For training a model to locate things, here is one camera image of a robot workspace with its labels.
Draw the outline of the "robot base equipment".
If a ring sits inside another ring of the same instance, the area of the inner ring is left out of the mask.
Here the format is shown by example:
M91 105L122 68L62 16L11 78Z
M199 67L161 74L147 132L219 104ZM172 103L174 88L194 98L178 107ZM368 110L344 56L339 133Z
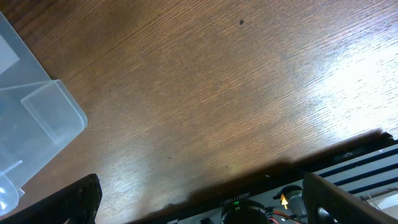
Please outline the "robot base equipment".
M375 203L397 193L397 138L377 133L197 206L141 223L397 223Z

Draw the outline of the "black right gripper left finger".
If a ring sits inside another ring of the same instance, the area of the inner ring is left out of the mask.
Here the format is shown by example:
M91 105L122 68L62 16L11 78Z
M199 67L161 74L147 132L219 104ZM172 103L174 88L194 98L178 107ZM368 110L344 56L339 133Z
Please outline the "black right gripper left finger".
M100 180L96 174L89 174L1 220L1 224L94 223L101 198Z

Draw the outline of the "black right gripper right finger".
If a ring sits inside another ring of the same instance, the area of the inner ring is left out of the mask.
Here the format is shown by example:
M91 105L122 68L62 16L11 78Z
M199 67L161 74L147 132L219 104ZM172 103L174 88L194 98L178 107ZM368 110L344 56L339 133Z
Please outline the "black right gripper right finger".
M314 173L304 174L302 195L309 223L397 223L397 219Z

